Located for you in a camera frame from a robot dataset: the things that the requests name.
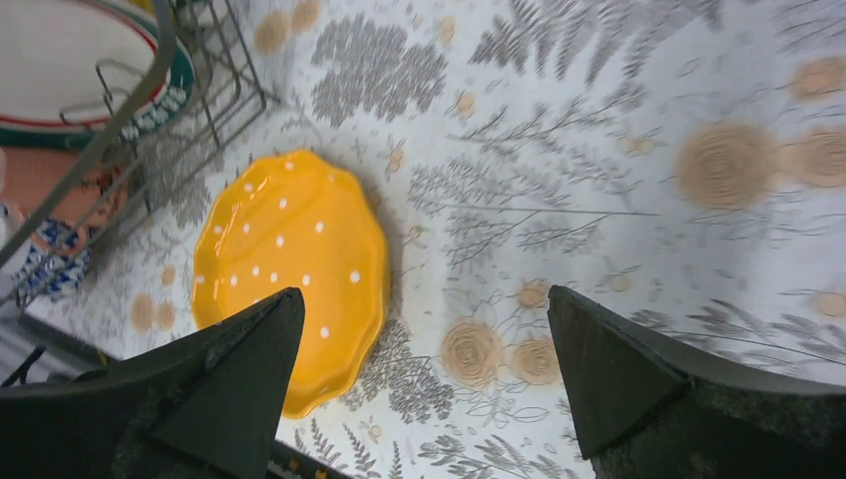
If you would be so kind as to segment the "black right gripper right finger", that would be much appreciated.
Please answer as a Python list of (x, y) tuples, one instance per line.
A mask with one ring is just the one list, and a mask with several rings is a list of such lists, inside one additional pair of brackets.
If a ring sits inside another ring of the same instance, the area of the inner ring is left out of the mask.
[(564, 286), (549, 325), (600, 478), (841, 478), (845, 390), (733, 362)]

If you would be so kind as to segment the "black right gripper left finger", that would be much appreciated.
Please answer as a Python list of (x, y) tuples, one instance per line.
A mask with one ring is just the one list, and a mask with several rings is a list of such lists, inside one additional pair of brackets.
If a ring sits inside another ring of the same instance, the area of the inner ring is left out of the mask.
[(1, 391), (5, 478), (261, 478), (304, 328), (289, 287), (64, 382)]

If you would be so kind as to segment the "yellow dotted scalloped plate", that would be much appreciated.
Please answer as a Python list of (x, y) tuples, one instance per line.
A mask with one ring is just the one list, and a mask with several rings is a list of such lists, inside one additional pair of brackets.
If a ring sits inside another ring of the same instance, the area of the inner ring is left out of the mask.
[(390, 296), (386, 237), (359, 182), (307, 150), (254, 161), (216, 197), (195, 247), (195, 325), (286, 287), (304, 300), (282, 408), (299, 419), (351, 389)]

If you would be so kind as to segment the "white plate teal rim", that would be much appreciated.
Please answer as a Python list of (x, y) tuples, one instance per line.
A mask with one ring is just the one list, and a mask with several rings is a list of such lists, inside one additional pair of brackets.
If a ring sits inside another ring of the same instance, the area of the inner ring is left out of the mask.
[(153, 66), (160, 28), (127, 1), (1, 4), (1, 143), (82, 150)]

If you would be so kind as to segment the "blue white patterned bowl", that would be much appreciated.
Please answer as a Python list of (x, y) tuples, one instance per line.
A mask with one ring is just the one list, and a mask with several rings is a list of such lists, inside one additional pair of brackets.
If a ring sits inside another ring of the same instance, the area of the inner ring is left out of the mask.
[(63, 222), (44, 219), (4, 267), (11, 274), (18, 303), (39, 297), (56, 301), (77, 292), (91, 261), (86, 239)]

